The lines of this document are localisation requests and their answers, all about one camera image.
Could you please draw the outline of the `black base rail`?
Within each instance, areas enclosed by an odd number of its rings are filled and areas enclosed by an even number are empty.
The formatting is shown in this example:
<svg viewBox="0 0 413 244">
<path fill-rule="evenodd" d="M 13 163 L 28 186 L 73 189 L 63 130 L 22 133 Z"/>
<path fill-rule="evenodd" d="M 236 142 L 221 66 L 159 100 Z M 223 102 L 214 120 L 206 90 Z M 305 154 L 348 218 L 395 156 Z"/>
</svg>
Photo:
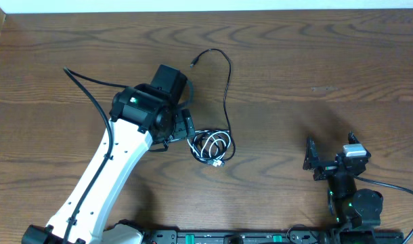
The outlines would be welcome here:
<svg viewBox="0 0 413 244">
<path fill-rule="evenodd" d="M 142 244 L 398 244 L 404 241 L 400 232 L 342 232 L 303 230 L 284 232 L 184 232 L 151 230 L 145 233 Z"/>
</svg>

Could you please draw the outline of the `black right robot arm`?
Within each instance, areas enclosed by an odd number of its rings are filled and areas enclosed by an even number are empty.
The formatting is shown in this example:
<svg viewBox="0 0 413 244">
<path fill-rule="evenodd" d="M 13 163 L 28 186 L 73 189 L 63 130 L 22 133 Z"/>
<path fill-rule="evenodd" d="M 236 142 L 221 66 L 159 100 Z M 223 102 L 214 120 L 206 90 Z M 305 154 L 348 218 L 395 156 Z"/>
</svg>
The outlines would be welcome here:
<svg viewBox="0 0 413 244">
<path fill-rule="evenodd" d="M 319 243 L 376 243 L 374 227 L 381 224 L 383 196 L 375 190 L 357 189 L 355 183 L 370 157 L 352 132 L 330 161 L 320 159 L 314 140 L 308 137 L 303 169 L 312 171 L 315 181 L 327 181 L 328 206 L 337 221 L 337 226 L 319 234 Z"/>
</svg>

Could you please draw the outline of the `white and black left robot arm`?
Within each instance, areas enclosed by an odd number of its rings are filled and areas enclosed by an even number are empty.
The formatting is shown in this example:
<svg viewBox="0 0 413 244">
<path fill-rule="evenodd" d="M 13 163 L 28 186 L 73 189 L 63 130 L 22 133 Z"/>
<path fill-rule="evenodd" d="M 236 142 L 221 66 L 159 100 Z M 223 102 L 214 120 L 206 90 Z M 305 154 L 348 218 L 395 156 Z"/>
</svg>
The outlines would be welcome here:
<svg viewBox="0 0 413 244">
<path fill-rule="evenodd" d="M 44 227 L 30 225 L 23 243 L 141 243 L 144 232 L 130 224 L 105 229 L 127 178 L 153 145 L 194 135 L 187 103 L 179 100 L 192 84 L 179 70 L 160 65 L 151 83 L 125 86 L 102 113 L 106 130 L 84 174 Z"/>
</svg>

